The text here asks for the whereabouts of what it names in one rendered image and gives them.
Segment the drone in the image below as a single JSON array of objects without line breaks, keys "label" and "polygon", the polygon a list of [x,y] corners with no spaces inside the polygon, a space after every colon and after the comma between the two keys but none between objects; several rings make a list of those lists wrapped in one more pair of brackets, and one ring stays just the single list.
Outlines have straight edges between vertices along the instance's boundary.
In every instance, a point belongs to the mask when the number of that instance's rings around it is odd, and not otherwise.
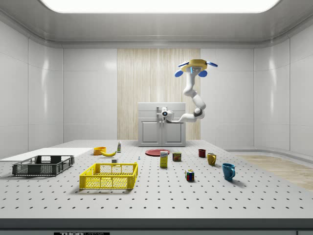
[{"label": "drone", "polygon": [[198,73],[198,76],[206,77],[207,65],[211,65],[214,67],[218,66],[213,62],[205,61],[203,59],[192,59],[189,61],[185,61],[182,64],[178,65],[179,70],[175,72],[175,77],[180,77],[184,72]]}]

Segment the dark grey basket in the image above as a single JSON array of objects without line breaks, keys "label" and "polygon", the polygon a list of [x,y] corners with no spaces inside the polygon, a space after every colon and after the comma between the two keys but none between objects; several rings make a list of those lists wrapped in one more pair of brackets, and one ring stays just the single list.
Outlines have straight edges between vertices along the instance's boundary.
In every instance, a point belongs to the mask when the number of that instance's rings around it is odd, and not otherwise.
[{"label": "dark grey basket", "polygon": [[12,174],[15,176],[56,176],[73,164],[73,155],[37,155],[13,164]]}]

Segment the white board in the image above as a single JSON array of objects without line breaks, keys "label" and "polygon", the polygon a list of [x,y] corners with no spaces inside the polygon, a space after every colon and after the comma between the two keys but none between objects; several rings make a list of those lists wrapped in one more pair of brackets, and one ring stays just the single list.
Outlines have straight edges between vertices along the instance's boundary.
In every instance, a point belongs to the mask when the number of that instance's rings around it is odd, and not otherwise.
[{"label": "white board", "polygon": [[8,157],[5,159],[1,159],[0,162],[20,162],[38,155],[42,156],[52,156],[52,155],[58,155],[58,156],[70,156],[73,155],[75,157],[86,153],[88,151],[92,150],[92,148],[42,148],[30,152],[26,152],[23,154],[19,154],[16,156]]}]

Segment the yellow basket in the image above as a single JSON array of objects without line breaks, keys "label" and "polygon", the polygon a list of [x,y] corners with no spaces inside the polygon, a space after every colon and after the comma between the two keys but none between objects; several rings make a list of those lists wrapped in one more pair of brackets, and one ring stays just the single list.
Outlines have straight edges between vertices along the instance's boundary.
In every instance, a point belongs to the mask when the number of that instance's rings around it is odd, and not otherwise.
[{"label": "yellow basket", "polygon": [[135,163],[95,163],[80,174],[79,188],[133,189],[138,176]]}]

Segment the blue mug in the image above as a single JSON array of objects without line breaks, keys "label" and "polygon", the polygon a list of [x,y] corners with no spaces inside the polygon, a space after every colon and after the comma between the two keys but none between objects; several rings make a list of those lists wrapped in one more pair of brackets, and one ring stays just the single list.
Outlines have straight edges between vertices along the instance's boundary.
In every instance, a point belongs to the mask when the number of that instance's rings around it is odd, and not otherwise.
[{"label": "blue mug", "polygon": [[232,181],[233,177],[235,176],[235,165],[230,163],[223,163],[222,169],[224,173],[224,179],[227,181]]}]

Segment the white cabinet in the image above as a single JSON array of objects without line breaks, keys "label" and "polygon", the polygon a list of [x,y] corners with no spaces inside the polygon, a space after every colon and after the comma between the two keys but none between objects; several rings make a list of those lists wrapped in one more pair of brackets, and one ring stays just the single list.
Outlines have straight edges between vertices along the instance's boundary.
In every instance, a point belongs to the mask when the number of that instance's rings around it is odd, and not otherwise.
[{"label": "white cabinet", "polygon": [[139,146],[185,146],[185,123],[167,123],[162,109],[174,112],[174,120],[185,113],[184,102],[139,102],[138,145]]}]

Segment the red plate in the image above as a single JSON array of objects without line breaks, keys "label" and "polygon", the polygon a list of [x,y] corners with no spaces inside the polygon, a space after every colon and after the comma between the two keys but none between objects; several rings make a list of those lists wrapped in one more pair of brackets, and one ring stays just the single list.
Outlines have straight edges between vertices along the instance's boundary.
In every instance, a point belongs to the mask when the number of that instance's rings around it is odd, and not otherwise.
[{"label": "red plate", "polygon": [[149,149],[145,152],[145,154],[147,156],[159,157],[161,152],[167,152],[167,154],[170,153],[170,151],[166,149]]}]

